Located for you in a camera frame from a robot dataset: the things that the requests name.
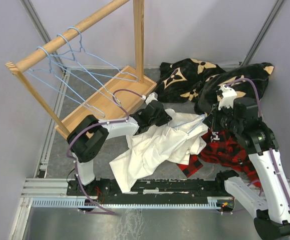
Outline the white shirt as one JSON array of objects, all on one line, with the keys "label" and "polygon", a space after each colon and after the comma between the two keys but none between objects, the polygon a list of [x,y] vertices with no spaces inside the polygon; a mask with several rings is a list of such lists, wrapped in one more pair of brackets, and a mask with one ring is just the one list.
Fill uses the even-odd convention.
[{"label": "white shirt", "polygon": [[187,165],[190,155],[199,154],[206,146],[202,139],[205,133],[189,135],[170,127],[178,112],[171,108],[166,111],[172,117],[169,123],[159,127],[153,125],[139,135],[128,135],[128,150],[110,162],[111,170],[123,193],[129,192],[138,179],[152,175],[164,161]]}]

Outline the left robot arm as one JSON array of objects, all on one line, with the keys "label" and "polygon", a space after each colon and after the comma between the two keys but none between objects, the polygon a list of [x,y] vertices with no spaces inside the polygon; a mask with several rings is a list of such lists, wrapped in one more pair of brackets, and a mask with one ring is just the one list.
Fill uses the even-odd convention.
[{"label": "left robot arm", "polygon": [[151,126],[160,127],[171,120],[163,104],[157,100],[152,100],[145,108],[124,118],[100,120],[92,114],[86,116],[67,137],[69,157],[75,161],[78,190],[84,195],[94,192],[93,159],[106,140],[142,134]]}]

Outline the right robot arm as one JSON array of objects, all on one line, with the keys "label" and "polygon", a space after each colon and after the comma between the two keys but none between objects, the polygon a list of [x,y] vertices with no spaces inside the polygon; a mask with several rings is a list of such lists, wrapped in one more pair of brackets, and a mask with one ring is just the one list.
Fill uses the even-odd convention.
[{"label": "right robot arm", "polygon": [[263,240],[290,237],[290,187],[284,174],[278,142],[273,131],[258,115],[253,103],[231,107],[214,105],[204,123],[212,130],[228,130],[246,151],[260,180],[265,199],[255,194],[237,176],[214,183],[219,195],[235,197],[253,218]]}]

